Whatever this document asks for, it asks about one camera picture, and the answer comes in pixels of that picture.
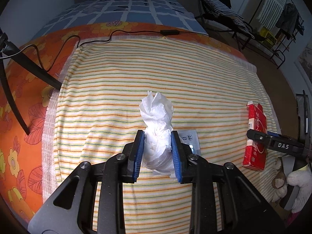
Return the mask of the gloved right hand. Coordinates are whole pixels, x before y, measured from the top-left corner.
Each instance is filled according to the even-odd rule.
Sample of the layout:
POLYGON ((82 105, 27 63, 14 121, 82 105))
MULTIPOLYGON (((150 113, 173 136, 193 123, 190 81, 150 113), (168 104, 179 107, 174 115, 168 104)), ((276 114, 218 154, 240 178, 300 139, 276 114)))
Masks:
POLYGON ((299 187, 298 194, 291 205, 292 213, 299 213, 305 206, 311 196, 311 169, 308 165, 289 172, 290 163, 295 163, 293 156, 278 157, 275 164, 275 169, 278 174, 272 180, 274 188, 272 202, 284 198, 288 192, 288 185, 299 187))

